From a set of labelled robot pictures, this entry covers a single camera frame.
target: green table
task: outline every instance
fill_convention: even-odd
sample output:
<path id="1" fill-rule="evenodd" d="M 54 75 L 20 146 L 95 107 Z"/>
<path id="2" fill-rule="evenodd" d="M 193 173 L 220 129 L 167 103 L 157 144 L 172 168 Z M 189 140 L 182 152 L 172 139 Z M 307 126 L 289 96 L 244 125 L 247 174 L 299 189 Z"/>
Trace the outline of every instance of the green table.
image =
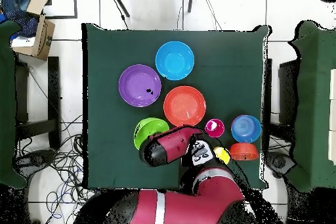
<path id="1" fill-rule="evenodd" d="M 180 85 L 202 92 L 207 110 L 198 126 L 204 128 L 211 118 L 221 119 L 226 130 L 220 140 L 230 148 L 234 142 L 230 131 L 233 119 L 241 114 L 261 116 L 263 39 L 267 34 L 267 26 L 254 32 L 180 32 L 108 31 L 83 24 L 84 47 L 87 39 L 83 60 L 87 59 L 84 65 L 88 66 L 88 114 L 84 117 L 84 121 L 88 119 L 88 187 L 179 188 L 180 162 L 149 168 L 140 161 L 133 133 L 141 119 L 167 120 L 164 98 Z M 154 104 L 144 108 L 128 105 L 118 91 L 121 73 L 134 64 L 155 69 L 157 50 L 174 40 L 186 43 L 194 52 L 195 64 L 190 75 L 180 81 L 161 77 L 161 95 Z M 260 144 L 260 139 L 255 141 L 258 150 Z M 259 159 L 240 162 L 240 166 L 252 187 L 266 187 L 259 179 Z"/>
<path id="2" fill-rule="evenodd" d="M 297 26 L 293 45 L 301 61 L 293 149 L 298 164 L 286 176 L 301 192 L 316 187 L 336 189 L 336 166 L 328 160 L 330 70 L 336 68 L 336 31 L 304 21 Z"/>
<path id="3" fill-rule="evenodd" d="M 20 26 L 14 21 L 0 24 L 0 183 L 21 189 L 26 180 L 15 173 L 12 159 L 15 148 L 16 97 L 15 59 L 9 38 Z"/>

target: floor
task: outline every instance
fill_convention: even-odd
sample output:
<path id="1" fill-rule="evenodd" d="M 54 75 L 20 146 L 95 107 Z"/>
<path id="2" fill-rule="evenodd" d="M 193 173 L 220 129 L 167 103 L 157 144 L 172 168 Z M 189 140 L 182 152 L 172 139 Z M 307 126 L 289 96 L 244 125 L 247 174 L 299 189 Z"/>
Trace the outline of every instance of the floor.
<path id="1" fill-rule="evenodd" d="M 182 0 L 122 0 L 131 14 L 126 18 L 132 30 L 176 30 L 182 29 L 182 11 L 177 22 Z M 278 67 L 281 63 L 297 58 L 288 41 L 294 38 L 294 29 L 302 20 L 314 20 L 323 27 L 336 27 L 335 4 L 320 0 L 210 0 L 215 16 L 223 30 L 251 31 L 258 25 L 269 25 L 272 34 L 268 38 L 268 57 L 273 59 L 272 68 L 272 115 L 273 122 L 278 121 Z M 45 7 L 48 16 L 73 16 L 74 0 L 52 0 L 52 7 Z M 215 22 L 205 0 L 193 0 L 192 12 L 187 12 L 188 0 L 184 0 L 184 30 L 214 30 Z M 77 0 L 77 18 L 51 19 L 56 24 L 50 56 L 60 57 L 62 128 L 83 113 L 82 105 L 82 51 L 81 23 L 90 22 L 109 30 L 125 29 L 120 13 L 112 0 Z M 20 55 L 20 59 L 29 64 L 31 73 L 47 92 L 47 64 L 29 56 Z M 29 119 L 31 121 L 47 119 L 47 99 L 30 76 L 29 80 Z M 70 127 L 74 135 L 82 131 L 81 117 Z M 62 132 L 62 138 L 68 136 Z M 46 135 L 33 138 L 28 150 L 48 148 Z M 64 145 L 69 151 L 71 145 Z M 281 219 L 285 222 L 287 213 L 287 193 L 283 179 L 273 178 L 269 169 L 264 169 L 264 179 L 269 188 L 263 190 L 264 198 L 269 201 Z M 62 181 L 52 168 L 46 168 L 35 174 L 30 186 L 29 207 L 32 219 L 42 223 L 50 217 L 50 209 Z M 65 200 L 61 203 L 61 218 L 52 218 L 49 224 L 72 224 L 76 203 Z"/>

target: green bowl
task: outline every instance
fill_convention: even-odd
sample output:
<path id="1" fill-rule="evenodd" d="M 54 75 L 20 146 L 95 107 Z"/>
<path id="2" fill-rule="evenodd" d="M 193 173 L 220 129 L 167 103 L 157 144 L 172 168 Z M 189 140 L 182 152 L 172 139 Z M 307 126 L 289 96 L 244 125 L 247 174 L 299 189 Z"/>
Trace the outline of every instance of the green bowl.
<path id="1" fill-rule="evenodd" d="M 134 131 L 134 145 L 139 149 L 149 135 L 161 133 L 169 130 L 168 123 L 157 118 L 146 118 L 141 120 Z"/>

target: red bowl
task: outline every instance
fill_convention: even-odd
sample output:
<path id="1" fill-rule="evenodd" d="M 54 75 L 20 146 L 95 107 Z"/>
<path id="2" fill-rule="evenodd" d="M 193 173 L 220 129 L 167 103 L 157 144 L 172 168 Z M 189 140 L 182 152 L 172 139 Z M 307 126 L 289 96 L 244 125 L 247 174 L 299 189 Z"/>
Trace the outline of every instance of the red bowl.
<path id="1" fill-rule="evenodd" d="M 255 160 L 259 157 L 257 147 L 251 143 L 236 143 L 230 148 L 233 160 Z"/>

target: small blue bowl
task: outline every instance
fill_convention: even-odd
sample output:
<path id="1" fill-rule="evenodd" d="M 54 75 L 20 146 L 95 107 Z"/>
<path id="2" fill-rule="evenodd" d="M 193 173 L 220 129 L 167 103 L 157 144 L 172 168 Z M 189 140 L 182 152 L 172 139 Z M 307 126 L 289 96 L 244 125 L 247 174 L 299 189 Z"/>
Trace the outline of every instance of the small blue bowl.
<path id="1" fill-rule="evenodd" d="M 252 143 L 261 134 L 261 124 L 253 116 L 241 115 L 231 125 L 232 136 L 240 143 Z"/>
<path id="2" fill-rule="evenodd" d="M 185 78 L 194 67 L 194 54 L 187 44 L 170 41 L 156 53 L 156 69 L 168 80 Z"/>

